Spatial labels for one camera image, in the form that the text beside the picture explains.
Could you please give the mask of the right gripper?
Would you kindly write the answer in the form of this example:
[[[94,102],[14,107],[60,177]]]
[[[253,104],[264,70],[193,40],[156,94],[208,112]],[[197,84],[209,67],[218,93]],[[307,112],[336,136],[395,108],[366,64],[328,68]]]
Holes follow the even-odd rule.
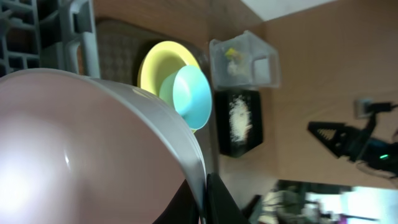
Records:
[[[375,126],[363,129],[345,123],[308,123],[307,130],[335,157],[348,156],[349,161],[364,162],[366,167],[397,177],[397,143],[373,138]]]

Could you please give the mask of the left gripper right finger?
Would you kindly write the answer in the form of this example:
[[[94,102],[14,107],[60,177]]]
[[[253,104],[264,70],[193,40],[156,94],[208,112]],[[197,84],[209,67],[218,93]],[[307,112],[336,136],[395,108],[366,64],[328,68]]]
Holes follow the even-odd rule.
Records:
[[[206,217],[209,224],[249,224],[217,173],[206,177]]]

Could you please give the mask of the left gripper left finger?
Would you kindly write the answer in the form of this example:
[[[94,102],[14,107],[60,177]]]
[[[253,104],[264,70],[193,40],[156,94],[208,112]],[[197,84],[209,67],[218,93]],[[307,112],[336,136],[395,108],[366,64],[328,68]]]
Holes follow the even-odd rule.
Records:
[[[186,180],[153,224],[198,224],[197,204]]]

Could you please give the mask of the light blue bowl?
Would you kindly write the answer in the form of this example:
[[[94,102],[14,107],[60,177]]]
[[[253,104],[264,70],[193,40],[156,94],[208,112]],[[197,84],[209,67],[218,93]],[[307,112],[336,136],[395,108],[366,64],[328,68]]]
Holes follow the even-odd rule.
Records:
[[[190,129],[206,125],[212,111],[210,84],[196,66],[186,65],[169,75],[161,84],[159,97],[173,108]]]

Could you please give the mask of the pink bowl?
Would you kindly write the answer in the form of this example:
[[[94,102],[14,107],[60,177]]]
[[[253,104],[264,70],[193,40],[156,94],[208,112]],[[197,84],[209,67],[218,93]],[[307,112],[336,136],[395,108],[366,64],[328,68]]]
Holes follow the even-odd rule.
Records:
[[[185,174],[131,85],[35,68],[1,78],[2,223],[153,223]]]

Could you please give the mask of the green yellow snack wrapper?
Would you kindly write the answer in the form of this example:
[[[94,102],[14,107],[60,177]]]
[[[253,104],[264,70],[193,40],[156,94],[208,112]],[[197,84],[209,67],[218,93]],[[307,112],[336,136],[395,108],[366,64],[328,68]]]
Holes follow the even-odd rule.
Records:
[[[234,48],[229,48],[225,53],[225,57],[228,60],[241,60],[243,58],[242,54]]]

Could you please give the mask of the yellow plate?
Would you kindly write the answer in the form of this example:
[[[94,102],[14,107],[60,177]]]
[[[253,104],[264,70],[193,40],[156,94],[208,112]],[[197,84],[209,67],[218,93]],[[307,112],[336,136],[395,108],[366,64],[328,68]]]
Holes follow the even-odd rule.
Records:
[[[199,68],[194,56],[183,45],[172,41],[160,42],[149,50],[143,60],[139,74],[139,87],[159,97],[162,82],[186,65]],[[179,115],[164,100],[162,102],[173,113]]]

